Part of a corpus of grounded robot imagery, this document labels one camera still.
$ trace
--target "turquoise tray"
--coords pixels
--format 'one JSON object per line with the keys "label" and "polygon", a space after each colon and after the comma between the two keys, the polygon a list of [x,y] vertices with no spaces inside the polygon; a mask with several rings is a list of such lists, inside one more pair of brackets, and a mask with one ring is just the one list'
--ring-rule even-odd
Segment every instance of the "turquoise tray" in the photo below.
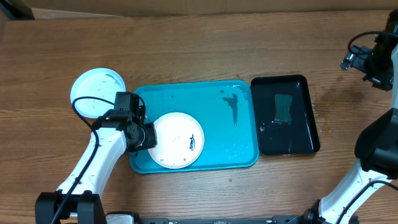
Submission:
{"label": "turquoise tray", "polygon": [[137,157],[132,155],[130,158],[131,167],[138,173],[249,167],[258,160],[251,90],[244,81],[142,86],[134,93],[146,104],[146,122],[154,122],[167,113],[181,112],[194,117],[205,133],[205,146],[193,164],[181,169],[167,169],[143,150]]}

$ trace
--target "wood grain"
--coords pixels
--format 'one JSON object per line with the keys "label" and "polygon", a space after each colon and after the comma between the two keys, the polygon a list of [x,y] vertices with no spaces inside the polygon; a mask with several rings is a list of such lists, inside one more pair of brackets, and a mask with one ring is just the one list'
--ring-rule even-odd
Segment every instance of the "wood grain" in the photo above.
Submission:
{"label": "wood grain", "polygon": [[[108,67],[128,90],[160,83],[305,75],[321,140],[314,156],[260,157],[247,169],[139,175],[127,157],[103,196],[106,212],[142,217],[259,218],[301,214],[354,162],[360,132],[388,110],[391,93],[340,62],[354,35],[381,30],[389,11],[235,14],[9,22],[0,45],[0,222],[33,223],[84,151],[89,130],[70,88]],[[359,45],[372,45],[371,38]],[[396,223],[398,195],[383,188],[357,212]]]}

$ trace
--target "tray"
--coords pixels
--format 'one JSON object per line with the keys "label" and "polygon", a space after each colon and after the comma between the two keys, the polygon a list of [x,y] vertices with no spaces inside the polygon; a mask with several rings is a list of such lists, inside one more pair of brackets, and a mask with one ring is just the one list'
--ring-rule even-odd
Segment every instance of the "tray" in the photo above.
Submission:
{"label": "tray", "polygon": [[259,149],[263,155],[319,151],[317,126],[304,76],[255,78],[251,91]]}
{"label": "tray", "polygon": [[[193,116],[205,133],[203,151],[193,164],[181,169],[167,169],[143,150],[137,157],[130,158],[130,165],[136,172],[153,174],[249,167],[258,160],[251,90],[244,81],[142,86],[135,93],[146,104],[146,122],[153,122],[167,113],[181,112]],[[235,100],[236,114],[229,105]]]}

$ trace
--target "wooden tabletop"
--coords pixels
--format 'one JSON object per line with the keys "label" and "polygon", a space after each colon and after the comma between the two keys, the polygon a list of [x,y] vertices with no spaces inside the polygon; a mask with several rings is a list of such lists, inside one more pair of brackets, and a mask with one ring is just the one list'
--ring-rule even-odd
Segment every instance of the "wooden tabletop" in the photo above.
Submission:
{"label": "wooden tabletop", "polygon": [[[342,71],[354,35],[383,30],[389,11],[235,14],[8,22],[0,43],[0,223],[33,223],[41,192],[74,168],[90,131],[70,89],[108,67],[127,90],[148,84],[302,74],[321,149],[314,156],[260,157],[247,169],[140,175],[116,164],[105,212],[142,217],[261,218],[302,214],[354,162],[360,132],[388,110],[391,93]],[[373,46],[371,37],[359,45]],[[357,212],[362,223],[396,223],[398,194],[384,187]]]}

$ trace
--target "white plate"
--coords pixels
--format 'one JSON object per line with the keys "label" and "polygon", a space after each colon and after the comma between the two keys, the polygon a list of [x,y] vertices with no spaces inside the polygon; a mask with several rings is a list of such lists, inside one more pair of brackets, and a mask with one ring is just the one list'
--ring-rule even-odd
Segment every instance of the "white plate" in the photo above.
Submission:
{"label": "white plate", "polygon": [[199,158],[205,135],[195,118],[185,113],[168,113],[157,119],[154,125],[157,145],[148,151],[159,165],[180,169]]}
{"label": "white plate", "polygon": [[[70,91],[70,102],[81,96],[95,96],[114,103],[116,92],[126,91],[122,77],[108,68],[94,68],[75,81]],[[99,100],[82,99],[76,102],[76,110],[84,117],[97,118],[113,105]]]}

